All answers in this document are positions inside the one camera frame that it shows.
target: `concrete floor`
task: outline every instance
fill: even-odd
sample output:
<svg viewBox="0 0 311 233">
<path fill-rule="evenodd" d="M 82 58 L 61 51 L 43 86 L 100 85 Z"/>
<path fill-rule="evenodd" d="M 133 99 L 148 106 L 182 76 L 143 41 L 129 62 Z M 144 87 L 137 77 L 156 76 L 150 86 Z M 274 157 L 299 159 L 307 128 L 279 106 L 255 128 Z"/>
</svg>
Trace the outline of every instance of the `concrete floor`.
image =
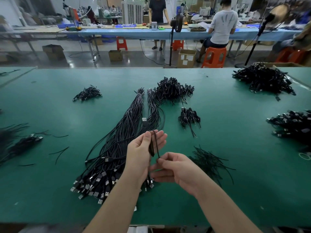
<svg viewBox="0 0 311 233">
<path fill-rule="evenodd" d="M 108 51 L 116 50 L 116 43 L 104 43 L 99 46 L 100 56 L 96 57 L 96 61 L 93 62 L 91 54 L 88 52 L 88 44 L 80 43 L 77 41 L 57 41 L 57 40 L 40 40 L 31 42 L 33 48 L 37 52 L 38 58 L 31 52 L 27 43 L 18 43 L 18 47 L 21 50 L 20 55 L 14 45 L 10 41 L 0 42 L 0 52 L 9 51 L 13 55 L 9 63 L 1 64 L 2 66 L 38 66 L 38 68 L 80 68 L 80 67 L 163 67 L 164 64 L 169 63 L 169 41 L 166 42 L 166 51 L 152 50 L 154 43 L 150 40 L 127 40 L 128 51 L 123 51 L 123 61 L 110 62 Z M 61 45 L 64 49 L 66 59 L 62 61 L 50 62 L 45 52 L 42 51 L 42 46 L 48 44 Z M 193 40 L 187 40 L 184 43 L 184 49 L 197 49 L 200 50 L 201 43 L 194 42 Z M 234 43 L 231 52 L 235 54 L 238 47 L 237 43 Z M 242 45 L 239 54 L 247 46 Z M 254 51 L 250 63 L 263 61 L 269 54 L 272 46 L 257 45 Z M 251 50 L 251 46 L 247 47 L 244 53 L 239 55 L 236 60 L 230 57 L 226 57 L 225 67 L 234 67 L 236 63 L 244 63 Z M 173 51 L 172 64 L 176 65 L 178 60 L 179 51 Z M 201 64 L 195 63 L 194 67 L 200 67 Z"/>
</svg>

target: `rubber band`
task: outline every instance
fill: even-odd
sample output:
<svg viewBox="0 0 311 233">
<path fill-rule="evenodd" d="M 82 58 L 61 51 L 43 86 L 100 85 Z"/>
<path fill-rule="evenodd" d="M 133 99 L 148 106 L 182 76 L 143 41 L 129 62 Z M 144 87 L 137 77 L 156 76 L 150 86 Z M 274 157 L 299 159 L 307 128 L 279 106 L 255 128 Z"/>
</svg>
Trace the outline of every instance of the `rubber band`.
<svg viewBox="0 0 311 233">
<path fill-rule="evenodd" d="M 305 155 L 305 156 L 307 156 L 307 157 L 309 157 L 309 159 L 306 159 L 306 158 L 302 157 L 302 156 L 301 156 L 302 154 Z M 305 153 L 299 153 L 298 155 L 299 155 L 300 158 L 303 158 L 303 159 L 305 159 L 305 160 L 311 160 L 311 157 L 310 157 L 309 155 L 305 154 Z"/>
</svg>

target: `red plastic stool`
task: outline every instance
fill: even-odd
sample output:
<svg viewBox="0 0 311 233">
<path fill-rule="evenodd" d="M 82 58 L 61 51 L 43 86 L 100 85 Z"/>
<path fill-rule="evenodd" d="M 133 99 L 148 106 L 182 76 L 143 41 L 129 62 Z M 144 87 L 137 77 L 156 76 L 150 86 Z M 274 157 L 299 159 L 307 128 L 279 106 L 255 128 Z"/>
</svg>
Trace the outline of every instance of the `red plastic stool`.
<svg viewBox="0 0 311 233">
<path fill-rule="evenodd" d="M 126 40 L 124 38 L 117 37 L 117 49 L 119 50 L 120 48 L 125 48 L 125 50 L 127 50 Z"/>
<path fill-rule="evenodd" d="M 304 57 L 305 50 L 293 50 L 291 47 L 287 47 L 282 50 L 276 59 L 276 63 L 288 63 L 293 62 L 299 64 Z"/>
<path fill-rule="evenodd" d="M 208 54 L 212 53 L 211 58 L 207 60 Z M 225 64 L 225 59 L 226 59 L 226 53 L 227 53 L 227 48 L 213 48 L 209 47 L 206 50 L 205 53 L 205 58 L 203 61 L 203 64 L 201 68 L 208 67 L 208 68 L 223 68 Z M 223 54 L 224 56 L 222 57 L 222 61 L 219 61 L 220 55 Z"/>
<path fill-rule="evenodd" d="M 184 48 L 184 40 L 181 41 L 181 40 L 174 40 L 173 41 L 173 50 L 177 50 L 178 48 Z"/>
</svg>

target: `standing fan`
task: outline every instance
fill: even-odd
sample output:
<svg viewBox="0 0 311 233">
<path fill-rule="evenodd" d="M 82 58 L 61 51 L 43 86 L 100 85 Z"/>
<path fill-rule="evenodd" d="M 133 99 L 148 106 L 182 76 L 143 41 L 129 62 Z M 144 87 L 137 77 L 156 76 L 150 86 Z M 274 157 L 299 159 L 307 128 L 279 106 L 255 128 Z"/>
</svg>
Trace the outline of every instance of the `standing fan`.
<svg viewBox="0 0 311 233">
<path fill-rule="evenodd" d="M 181 32 L 181 29 L 183 27 L 183 19 L 184 17 L 181 14 L 176 15 L 176 19 L 173 19 L 171 21 L 170 26 L 172 27 L 172 32 L 171 32 L 171 47 L 169 50 L 169 65 L 165 65 L 164 68 L 176 68 L 176 66 L 172 66 L 172 50 L 173 50 L 173 34 L 174 30 L 175 32 L 179 33 Z"/>
<path fill-rule="evenodd" d="M 245 64 L 243 64 L 243 63 L 236 64 L 235 65 L 236 68 L 241 68 L 241 67 L 247 66 L 248 61 L 251 58 L 251 55 L 252 55 L 252 53 L 253 53 L 253 51 L 254 51 L 257 43 L 258 43 L 258 40 L 259 40 L 261 34 L 264 33 L 263 31 L 265 30 L 267 23 L 270 23 L 270 25 L 272 25 L 272 24 L 276 25 L 276 24 L 282 23 L 284 21 L 284 19 L 288 16 L 289 10 L 290 10 L 290 8 L 288 5 L 282 4 L 282 5 L 279 5 L 277 7 L 274 7 L 270 11 L 269 15 L 265 18 L 264 22 L 259 27 L 256 42 L 254 43 L 254 45 L 251 49 L 251 52 L 249 53 L 249 55 L 247 57 Z"/>
</svg>

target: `hand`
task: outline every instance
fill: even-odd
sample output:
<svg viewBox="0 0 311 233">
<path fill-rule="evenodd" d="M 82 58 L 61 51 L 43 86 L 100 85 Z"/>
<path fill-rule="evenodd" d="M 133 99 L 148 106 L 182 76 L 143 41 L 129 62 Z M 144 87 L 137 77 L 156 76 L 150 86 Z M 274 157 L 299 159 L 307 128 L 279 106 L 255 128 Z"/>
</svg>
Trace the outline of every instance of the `hand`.
<svg viewBox="0 0 311 233">
<path fill-rule="evenodd" d="M 163 131 L 155 130 L 157 137 L 158 149 L 162 149 L 166 144 L 167 134 Z M 135 182 L 141 187 L 146 180 L 148 174 L 148 167 L 150 165 L 151 156 L 149 154 L 149 145 L 152 140 L 154 151 L 156 149 L 156 141 L 154 139 L 154 132 L 149 131 L 143 133 L 136 139 L 130 142 L 127 146 L 126 163 L 124 172 L 127 176 L 133 178 Z"/>
<path fill-rule="evenodd" d="M 195 165 L 187 156 L 167 152 L 150 167 L 150 176 L 157 182 L 176 182 L 185 191 L 198 199 L 204 179 L 211 180 L 201 168 Z"/>
</svg>

